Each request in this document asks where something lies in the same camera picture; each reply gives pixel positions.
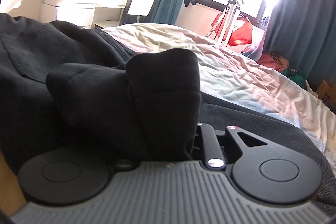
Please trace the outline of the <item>black garment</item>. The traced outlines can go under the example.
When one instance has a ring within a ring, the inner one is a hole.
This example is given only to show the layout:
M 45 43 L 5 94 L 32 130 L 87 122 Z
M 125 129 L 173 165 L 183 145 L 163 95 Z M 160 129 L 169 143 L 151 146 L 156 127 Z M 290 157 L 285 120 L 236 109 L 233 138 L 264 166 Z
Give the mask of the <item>black garment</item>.
M 335 176 L 293 125 L 200 90 L 190 50 L 138 54 L 100 30 L 1 15 L 1 153 L 13 173 L 68 147 L 118 160 L 183 161 L 198 122 L 239 126 L 321 167 L 315 204 L 335 214 Z

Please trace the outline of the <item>white dressing table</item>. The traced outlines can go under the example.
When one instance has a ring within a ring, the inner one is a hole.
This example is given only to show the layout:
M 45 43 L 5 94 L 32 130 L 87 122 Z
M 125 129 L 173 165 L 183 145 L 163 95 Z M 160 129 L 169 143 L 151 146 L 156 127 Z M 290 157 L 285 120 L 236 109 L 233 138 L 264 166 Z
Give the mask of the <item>white dressing table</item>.
M 84 28 L 108 28 L 120 24 L 127 0 L 44 0 L 40 21 L 66 21 Z

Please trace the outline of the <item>pastel bed duvet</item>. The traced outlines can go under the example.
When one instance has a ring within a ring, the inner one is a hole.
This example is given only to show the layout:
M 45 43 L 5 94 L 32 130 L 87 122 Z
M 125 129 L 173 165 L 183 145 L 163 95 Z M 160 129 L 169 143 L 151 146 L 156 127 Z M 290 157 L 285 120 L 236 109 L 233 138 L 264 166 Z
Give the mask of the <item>pastel bed duvet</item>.
M 102 31 L 137 53 L 193 51 L 202 92 L 300 128 L 335 168 L 335 114 L 280 72 L 177 26 L 139 23 Z

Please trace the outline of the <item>pink cloth pile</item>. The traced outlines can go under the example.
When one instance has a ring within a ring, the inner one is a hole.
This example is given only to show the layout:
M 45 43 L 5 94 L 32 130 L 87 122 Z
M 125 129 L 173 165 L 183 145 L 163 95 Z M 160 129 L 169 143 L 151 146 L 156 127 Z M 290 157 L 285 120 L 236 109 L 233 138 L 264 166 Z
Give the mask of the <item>pink cloth pile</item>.
M 278 57 L 274 58 L 269 53 L 263 53 L 257 63 L 267 68 L 274 69 L 278 72 L 282 72 L 287 69 L 287 66 L 278 60 Z

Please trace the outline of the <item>light blue cloth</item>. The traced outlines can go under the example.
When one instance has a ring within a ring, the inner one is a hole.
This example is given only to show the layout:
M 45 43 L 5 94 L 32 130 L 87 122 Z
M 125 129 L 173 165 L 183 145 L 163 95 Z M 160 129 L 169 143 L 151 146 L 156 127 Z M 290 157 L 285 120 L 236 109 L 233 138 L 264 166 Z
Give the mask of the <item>light blue cloth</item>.
M 263 54 L 264 40 L 258 44 L 251 44 L 244 48 L 240 53 L 253 61 L 258 61 Z

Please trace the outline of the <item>green garment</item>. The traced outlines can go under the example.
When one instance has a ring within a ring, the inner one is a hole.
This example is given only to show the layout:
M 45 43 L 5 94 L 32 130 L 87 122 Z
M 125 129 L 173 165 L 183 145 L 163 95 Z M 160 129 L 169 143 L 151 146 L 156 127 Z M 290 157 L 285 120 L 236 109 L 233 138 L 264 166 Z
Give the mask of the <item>green garment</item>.
M 302 75 L 301 72 L 295 71 L 291 68 L 286 68 L 281 72 L 281 74 L 296 83 L 301 88 L 307 90 L 306 78 Z

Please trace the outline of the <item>beige crumpled cloth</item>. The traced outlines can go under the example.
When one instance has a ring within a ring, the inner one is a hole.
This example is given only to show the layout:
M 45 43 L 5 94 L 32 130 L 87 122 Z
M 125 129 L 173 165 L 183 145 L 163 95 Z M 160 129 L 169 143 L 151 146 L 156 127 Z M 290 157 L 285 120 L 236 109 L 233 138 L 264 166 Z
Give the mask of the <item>beige crumpled cloth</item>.
M 282 56 L 277 56 L 275 53 L 272 53 L 271 57 L 273 58 L 273 60 L 277 64 L 277 66 L 276 66 L 277 71 L 281 72 L 281 71 L 283 71 L 283 70 L 285 70 L 289 67 L 289 61 L 286 58 L 284 58 Z

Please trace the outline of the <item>red garment on hanger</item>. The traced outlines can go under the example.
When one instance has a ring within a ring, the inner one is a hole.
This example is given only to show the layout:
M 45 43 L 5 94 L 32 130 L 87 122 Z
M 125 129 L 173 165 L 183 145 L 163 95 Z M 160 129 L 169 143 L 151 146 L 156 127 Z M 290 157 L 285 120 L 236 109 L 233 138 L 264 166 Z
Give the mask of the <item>red garment on hanger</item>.
M 228 45 L 233 46 L 243 46 L 252 43 L 252 31 L 253 25 L 245 16 L 238 16 L 234 28 L 232 30 L 231 37 L 229 39 Z

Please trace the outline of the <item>brown paper bag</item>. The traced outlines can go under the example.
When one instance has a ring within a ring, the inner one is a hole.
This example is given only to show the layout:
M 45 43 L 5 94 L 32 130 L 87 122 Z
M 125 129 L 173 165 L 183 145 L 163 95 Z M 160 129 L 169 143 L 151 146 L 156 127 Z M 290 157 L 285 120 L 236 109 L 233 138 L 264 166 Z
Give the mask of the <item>brown paper bag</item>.
M 318 94 L 318 98 L 323 102 L 327 102 L 331 106 L 336 105 L 335 85 L 331 85 L 326 80 L 323 80 L 317 88 L 316 93 Z

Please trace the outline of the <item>white garment steamer stand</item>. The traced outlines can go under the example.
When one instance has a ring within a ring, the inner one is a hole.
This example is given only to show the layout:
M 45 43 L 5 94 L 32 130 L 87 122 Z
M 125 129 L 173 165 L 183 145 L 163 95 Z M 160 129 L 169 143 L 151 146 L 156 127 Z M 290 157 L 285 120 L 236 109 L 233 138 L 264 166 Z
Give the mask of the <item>white garment steamer stand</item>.
M 208 34 L 206 34 L 206 37 L 209 38 L 214 32 L 214 39 L 218 36 L 219 44 L 224 43 L 225 47 L 228 46 L 242 5 L 244 5 L 244 0 L 228 0 L 226 8 L 219 18 L 215 20 L 215 24 L 211 27 Z

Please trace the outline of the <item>teal right curtain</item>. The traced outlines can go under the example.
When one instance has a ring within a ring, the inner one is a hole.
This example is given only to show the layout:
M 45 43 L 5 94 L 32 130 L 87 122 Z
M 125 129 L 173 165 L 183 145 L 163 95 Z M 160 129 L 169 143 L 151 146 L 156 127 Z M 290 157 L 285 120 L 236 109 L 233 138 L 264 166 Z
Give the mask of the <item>teal right curtain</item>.
M 335 0 L 280 0 L 265 34 L 264 51 L 285 57 L 318 87 L 335 77 Z

